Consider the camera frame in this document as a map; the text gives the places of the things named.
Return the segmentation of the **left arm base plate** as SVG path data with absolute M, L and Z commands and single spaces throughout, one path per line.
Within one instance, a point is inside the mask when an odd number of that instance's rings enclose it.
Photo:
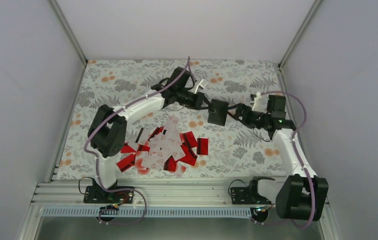
M 114 192 L 104 191 L 100 186 L 87 186 L 84 192 L 85 204 L 131 204 L 133 202 L 134 187 L 112 186 Z

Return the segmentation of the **black card holder wallet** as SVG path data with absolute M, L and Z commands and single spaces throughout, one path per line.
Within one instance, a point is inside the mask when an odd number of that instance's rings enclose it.
M 225 126 L 228 107 L 229 103 L 227 101 L 212 99 L 208 108 L 207 122 L 218 126 Z

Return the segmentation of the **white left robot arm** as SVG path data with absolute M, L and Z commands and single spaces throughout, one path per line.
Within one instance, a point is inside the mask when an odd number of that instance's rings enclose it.
M 150 90 L 125 103 L 110 107 L 99 107 L 90 125 L 84 151 L 95 159 L 96 196 L 108 203 L 116 197 L 116 163 L 113 156 L 125 145 L 127 127 L 148 113 L 178 103 L 186 108 L 200 110 L 204 104 L 204 80 L 199 82 L 188 68 L 178 67 L 169 78 L 162 79 Z

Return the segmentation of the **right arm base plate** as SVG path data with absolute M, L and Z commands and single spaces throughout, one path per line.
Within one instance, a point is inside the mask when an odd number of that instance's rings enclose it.
M 248 187 L 231 187 L 229 189 L 233 205 L 270 205 L 272 202 L 263 196 L 251 196 Z

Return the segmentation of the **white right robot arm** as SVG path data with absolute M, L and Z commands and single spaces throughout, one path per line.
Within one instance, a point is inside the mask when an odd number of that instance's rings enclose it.
M 307 228 L 320 219 L 329 184 L 309 164 L 298 139 L 299 129 L 286 118 L 285 93 L 272 91 L 265 112 L 259 110 L 261 97 L 262 93 L 252 94 L 251 105 L 238 105 L 235 117 L 250 129 L 267 131 L 279 151 L 286 180 L 280 184 L 271 177 L 253 177 L 246 187 L 248 202 L 274 204 L 281 219 L 306 221 L 301 228 Z

